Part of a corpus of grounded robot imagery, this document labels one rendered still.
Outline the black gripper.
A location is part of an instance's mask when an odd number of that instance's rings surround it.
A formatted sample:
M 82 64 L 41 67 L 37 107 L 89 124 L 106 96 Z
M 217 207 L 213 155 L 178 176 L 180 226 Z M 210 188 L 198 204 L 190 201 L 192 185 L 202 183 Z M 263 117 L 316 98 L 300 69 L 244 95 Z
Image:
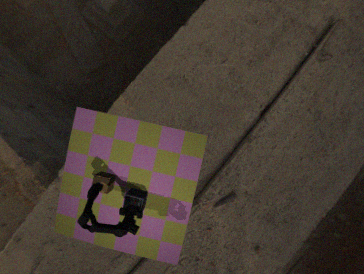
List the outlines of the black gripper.
M 132 204 L 128 207 L 120 208 L 119 215 L 125 215 L 125 217 L 130 218 L 130 220 L 132 220 L 134 216 L 136 216 L 136 218 L 138 218 L 138 219 L 142 219 L 143 211 L 138 210 L 138 206 L 137 206 L 136 212 L 131 212 L 130 211 L 131 206 L 132 206 Z

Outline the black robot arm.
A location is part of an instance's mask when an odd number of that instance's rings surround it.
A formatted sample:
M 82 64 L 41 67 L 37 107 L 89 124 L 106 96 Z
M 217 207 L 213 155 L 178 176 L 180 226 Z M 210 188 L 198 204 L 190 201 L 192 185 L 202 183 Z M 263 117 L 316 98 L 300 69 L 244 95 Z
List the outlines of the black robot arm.
M 87 192 L 87 204 L 83 210 L 83 214 L 79 217 L 78 223 L 82 226 L 83 229 L 87 229 L 90 232 L 98 232 L 98 233 L 110 233 L 116 237 L 123 237 L 128 232 L 135 235 L 139 230 L 139 226 L 136 225 L 136 220 L 130 220 L 130 218 L 125 217 L 122 222 L 119 222 L 117 225 L 111 224 L 101 224 L 96 221 L 95 215 L 92 213 L 92 205 L 96 197 L 99 195 L 99 191 L 103 189 L 103 185 L 100 183 L 93 183 L 91 185 L 90 190 Z M 87 224 L 88 220 L 91 220 L 91 226 Z M 131 223 L 130 223 L 131 222 Z

